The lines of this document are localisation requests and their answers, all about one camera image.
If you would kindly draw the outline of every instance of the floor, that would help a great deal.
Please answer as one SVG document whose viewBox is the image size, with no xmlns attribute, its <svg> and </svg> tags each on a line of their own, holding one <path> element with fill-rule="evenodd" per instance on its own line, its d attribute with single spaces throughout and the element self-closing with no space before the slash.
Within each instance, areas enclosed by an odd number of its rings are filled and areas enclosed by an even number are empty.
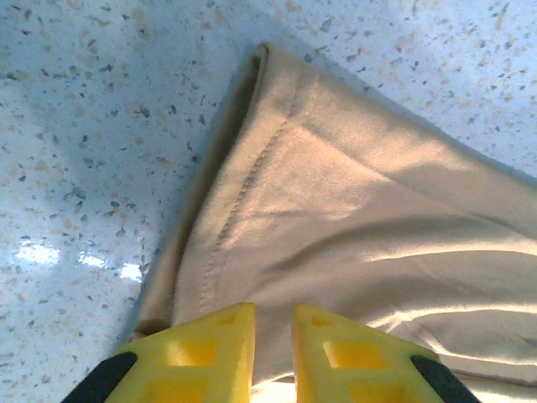
<svg viewBox="0 0 537 403">
<path fill-rule="evenodd" d="M 2 2 L 0 400 L 60 401 L 117 345 L 257 43 L 537 176 L 536 27 L 508 0 Z"/>
</svg>

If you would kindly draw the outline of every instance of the beige cloth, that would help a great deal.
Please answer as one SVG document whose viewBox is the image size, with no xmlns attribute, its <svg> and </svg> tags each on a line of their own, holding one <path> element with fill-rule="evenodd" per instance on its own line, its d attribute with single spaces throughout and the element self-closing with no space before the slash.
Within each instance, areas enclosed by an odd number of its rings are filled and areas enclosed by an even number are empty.
<svg viewBox="0 0 537 403">
<path fill-rule="evenodd" d="M 258 392 L 292 374 L 306 302 L 435 350 L 474 390 L 537 398 L 537 192 L 262 45 L 137 331 L 239 301 L 257 304 Z"/>
</svg>

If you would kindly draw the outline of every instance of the terrazzo floor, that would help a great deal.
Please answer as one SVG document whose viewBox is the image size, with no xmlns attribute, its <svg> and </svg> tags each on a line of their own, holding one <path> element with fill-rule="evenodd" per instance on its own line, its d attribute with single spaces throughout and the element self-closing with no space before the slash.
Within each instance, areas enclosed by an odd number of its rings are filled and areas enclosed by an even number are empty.
<svg viewBox="0 0 537 403">
<path fill-rule="evenodd" d="M 266 39 L 537 176 L 536 2 L 2 0 L 0 401 L 114 349 Z"/>
</svg>

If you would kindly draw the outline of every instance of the rectangular hole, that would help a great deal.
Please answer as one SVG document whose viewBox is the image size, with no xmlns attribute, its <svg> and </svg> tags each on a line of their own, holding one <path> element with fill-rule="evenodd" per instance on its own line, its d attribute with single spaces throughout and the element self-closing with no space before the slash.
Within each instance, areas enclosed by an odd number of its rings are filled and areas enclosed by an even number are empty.
<svg viewBox="0 0 537 403">
<path fill-rule="evenodd" d="M 218 353 L 217 341 L 180 341 L 167 346 L 170 366 L 210 367 Z"/>
<path fill-rule="evenodd" d="M 332 368 L 386 369 L 380 348 L 367 342 L 329 342 L 324 349 Z"/>
<path fill-rule="evenodd" d="M 154 379 L 141 403 L 202 403 L 208 390 L 204 380 Z"/>
</svg>

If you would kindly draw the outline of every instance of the black rubber tip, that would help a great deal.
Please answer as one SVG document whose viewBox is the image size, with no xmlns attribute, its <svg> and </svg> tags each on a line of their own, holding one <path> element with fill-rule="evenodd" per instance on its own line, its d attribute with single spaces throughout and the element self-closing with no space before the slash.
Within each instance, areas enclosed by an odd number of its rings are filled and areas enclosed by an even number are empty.
<svg viewBox="0 0 537 403">
<path fill-rule="evenodd" d="M 412 364 L 445 403 L 480 403 L 476 396 L 444 365 L 415 355 Z"/>
<path fill-rule="evenodd" d="M 104 403 L 137 359 L 137 355 L 132 352 L 105 359 L 62 400 L 62 403 Z"/>
</svg>

